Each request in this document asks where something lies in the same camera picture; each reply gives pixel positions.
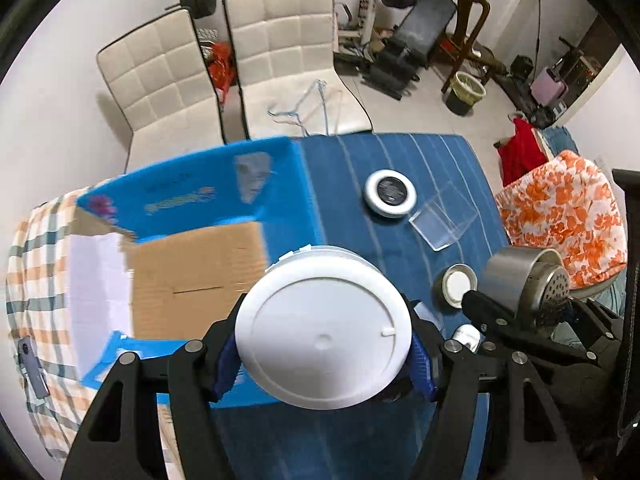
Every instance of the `white chair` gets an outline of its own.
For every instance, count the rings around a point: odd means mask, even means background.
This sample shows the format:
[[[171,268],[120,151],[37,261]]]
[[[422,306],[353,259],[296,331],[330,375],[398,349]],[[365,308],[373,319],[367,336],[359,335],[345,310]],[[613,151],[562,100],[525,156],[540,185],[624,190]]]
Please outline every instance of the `white chair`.
[[[224,0],[236,56],[248,138],[299,137],[303,129],[269,111],[291,110],[316,80],[324,91],[328,128],[314,88],[299,115],[309,134],[372,130],[358,100],[334,70],[334,0]]]
[[[97,62],[133,131],[127,171],[224,144],[218,96],[189,11],[132,30]]]

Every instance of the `wall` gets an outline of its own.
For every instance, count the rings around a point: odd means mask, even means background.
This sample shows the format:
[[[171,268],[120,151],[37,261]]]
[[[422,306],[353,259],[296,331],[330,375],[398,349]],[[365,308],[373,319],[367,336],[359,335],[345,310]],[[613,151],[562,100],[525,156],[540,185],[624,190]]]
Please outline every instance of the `wall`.
[[[176,1],[62,0],[25,44],[0,84],[0,254],[7,254],[17,223],[33,207],[124,170],[130,130],[102,81],[95,54]],[[493,10],[482,36],[489,42],[515,3],[490,1]],[[393,11],[386,19],[401,17]],[[209,23],[223,27],[221,9]],[[5,264],[0,269],[4,284]],[[0,316],[0,332],[7,330],[6,317]],[[0,340],[0,412],[44,478],[58,478],[61,466],[42,449],[24,408],[10,343]]]
[[[567,51],[558,36],[578,44],[596,14],[586,0],[542,0],[538,73],[545,66],[553,65]],[[496,56],[508,66],[518,54],[535,60],[537,34],[538,0],[521,0],[497,41]]]
[[[599,159],[609,171],[640,171],[640,73],[622,46],[609,63],[618,65],[565,126],[584,158]],[[614,193],[624,213],[624,193],[618,186]]]

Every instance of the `red cloth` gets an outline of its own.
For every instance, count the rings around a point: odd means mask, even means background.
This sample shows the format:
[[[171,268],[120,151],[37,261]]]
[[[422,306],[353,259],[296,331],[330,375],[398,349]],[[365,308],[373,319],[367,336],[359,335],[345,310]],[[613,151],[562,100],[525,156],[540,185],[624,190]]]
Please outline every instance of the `red cloth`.
[[[533,126],[521,118],[515,118],[513,123],[516,127],[515,136],[511,137],[511,140],[504,146],[498,148],[502,159],[502,185],[504,187],[547,162],[546,156],[538,147]]]

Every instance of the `metal screw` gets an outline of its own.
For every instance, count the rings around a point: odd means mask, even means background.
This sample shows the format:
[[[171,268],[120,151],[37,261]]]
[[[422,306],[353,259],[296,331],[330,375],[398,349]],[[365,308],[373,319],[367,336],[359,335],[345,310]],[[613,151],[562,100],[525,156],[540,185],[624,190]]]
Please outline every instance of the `metal screw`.
[[[120,364],[123,364],[123,365],[130,365],[135,360],[136,360],[136,355],[133,352],[125,352],[118,359],[118,361],[120,361]]]
[[[202,346],[202,341],[200,341],[199,339],[192,339],[191,341],[187,342],[187,344],[184,346],[184,349],[187,352],[194,353],[202,350]]]
[[[457,354],[462,350],[462,344],[460,341],[456,341],[455,339],[447,339],[444,342],[444,348],[452,354]]]
[[[513,359],[514,363],[519,365],[523,365],[529,360],[529,358],[522,352],[514,352],[513,354],[511,354],[511,359]]]

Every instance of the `transparent acrylic container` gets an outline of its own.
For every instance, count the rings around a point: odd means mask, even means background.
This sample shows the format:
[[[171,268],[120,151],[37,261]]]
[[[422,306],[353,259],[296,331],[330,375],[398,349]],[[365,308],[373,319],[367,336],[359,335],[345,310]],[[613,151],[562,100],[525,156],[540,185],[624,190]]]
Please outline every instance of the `transparent acrylic container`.
[[[460,240],[477,216],[476,208],[449,182],[409,218],[409,223],[431,249],[441,251]]]

